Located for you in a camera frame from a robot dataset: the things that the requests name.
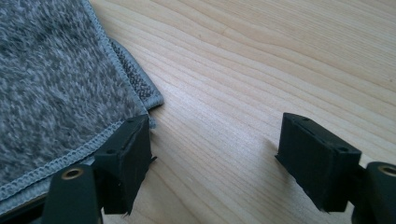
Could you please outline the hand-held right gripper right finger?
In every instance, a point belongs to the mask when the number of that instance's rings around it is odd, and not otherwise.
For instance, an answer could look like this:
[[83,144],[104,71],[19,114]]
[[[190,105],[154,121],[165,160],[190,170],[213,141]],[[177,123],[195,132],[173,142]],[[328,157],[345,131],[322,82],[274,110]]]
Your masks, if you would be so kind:
[[361,151],[312,119],[285,113],[276,159],[317,209],[346,210]]

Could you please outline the grey fleece cloth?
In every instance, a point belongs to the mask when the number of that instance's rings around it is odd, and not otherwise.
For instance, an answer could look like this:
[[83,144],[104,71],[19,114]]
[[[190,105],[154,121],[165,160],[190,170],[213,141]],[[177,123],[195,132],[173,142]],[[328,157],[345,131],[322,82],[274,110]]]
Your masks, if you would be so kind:
[[89,0],[0,0],[0,216],[163,104]]

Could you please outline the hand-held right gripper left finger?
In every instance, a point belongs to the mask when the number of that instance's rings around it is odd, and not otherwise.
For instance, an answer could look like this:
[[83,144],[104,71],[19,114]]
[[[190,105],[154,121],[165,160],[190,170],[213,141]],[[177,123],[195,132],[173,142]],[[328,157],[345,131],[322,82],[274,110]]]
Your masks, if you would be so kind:
[[125,120],[94,153],[92,167],[99,202],[107,215],[131,214],[134,200],[154,160],[148,115]]

